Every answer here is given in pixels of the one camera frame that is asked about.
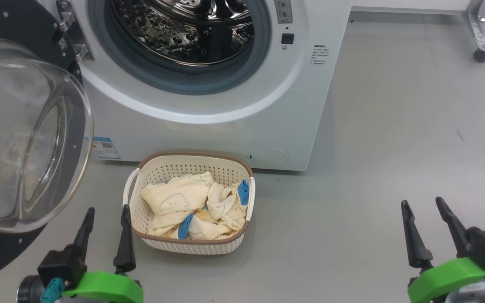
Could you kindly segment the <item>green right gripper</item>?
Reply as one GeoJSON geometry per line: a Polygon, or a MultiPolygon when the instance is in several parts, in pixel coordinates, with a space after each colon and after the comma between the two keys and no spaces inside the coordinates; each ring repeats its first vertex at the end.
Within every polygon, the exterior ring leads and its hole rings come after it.
{"type": "Polygon", "coordinates": [[[432,266],[433,255],[421,239],[412,209],[408,201],[402,201],[402,222],[408,263],[413,268],[429,268],[408,286],[408,296],[412,303],[429,303],[435,298],[485,278],[485,270],[470,258],[466,258],[466,228],[443,198],[435,198],[435,202],[442,220],[447,223],[450,230],[457,258],[437,267],[432,266]]]}

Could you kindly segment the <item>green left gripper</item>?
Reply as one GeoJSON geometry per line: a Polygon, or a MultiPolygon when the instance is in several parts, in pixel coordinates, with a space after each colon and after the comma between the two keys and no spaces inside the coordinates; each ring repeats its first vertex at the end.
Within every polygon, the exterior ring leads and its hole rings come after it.
{"type": "MultiPolygon", "coordinates": [[[[83,222],[73,244],[87,249],[89,235],[93,230],[94,207],[87,209],[83,222]]],[[[133,249],[133,231],[129,205],[123,206],[120,219],[123,228],[119,247],[113,260],[115,272],[130,272],[136,269],[136,257],[133,249]]],[[[75,289],[62,293],[62,297],[80,297],[110,303],[143,303],[142,287],[132,278],[106,271],[86,272],[75,289]]]]}

